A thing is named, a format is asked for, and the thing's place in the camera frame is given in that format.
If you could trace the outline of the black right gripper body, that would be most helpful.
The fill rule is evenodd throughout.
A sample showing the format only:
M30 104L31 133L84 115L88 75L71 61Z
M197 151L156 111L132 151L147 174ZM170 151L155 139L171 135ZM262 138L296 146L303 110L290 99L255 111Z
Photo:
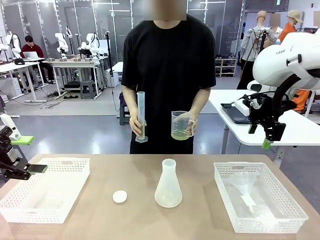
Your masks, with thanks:
M286 124L279 122L279 112L273 109L273 99L264 93L244 95L243 103L249 108L249 125L263 127L265 138L270 141L280 141Z

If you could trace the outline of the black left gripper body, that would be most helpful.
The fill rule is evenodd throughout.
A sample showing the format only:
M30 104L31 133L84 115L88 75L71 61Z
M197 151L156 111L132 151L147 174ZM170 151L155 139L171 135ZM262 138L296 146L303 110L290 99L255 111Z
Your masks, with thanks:
M14 165L18 159L17 151L12 147L10 135L13 133L8 126L0 127L0 162L6 165Z

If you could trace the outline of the person's right hand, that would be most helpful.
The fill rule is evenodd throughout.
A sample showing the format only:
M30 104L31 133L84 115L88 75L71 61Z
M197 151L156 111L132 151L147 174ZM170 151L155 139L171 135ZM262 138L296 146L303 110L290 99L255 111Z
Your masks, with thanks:
M129 125L131 127L132 132L135 133L137 137L140 137L143 133L142 129L146 126L146 123L139 122L138 115L134 114L130 116Z

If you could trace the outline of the person's left hand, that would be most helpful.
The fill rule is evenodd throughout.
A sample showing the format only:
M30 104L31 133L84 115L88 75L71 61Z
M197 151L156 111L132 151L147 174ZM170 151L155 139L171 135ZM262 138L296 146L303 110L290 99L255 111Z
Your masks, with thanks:
M179 122L181 122L185 132L189 137L193 137L198 127L198 116L191 113L185 112L179 116Z

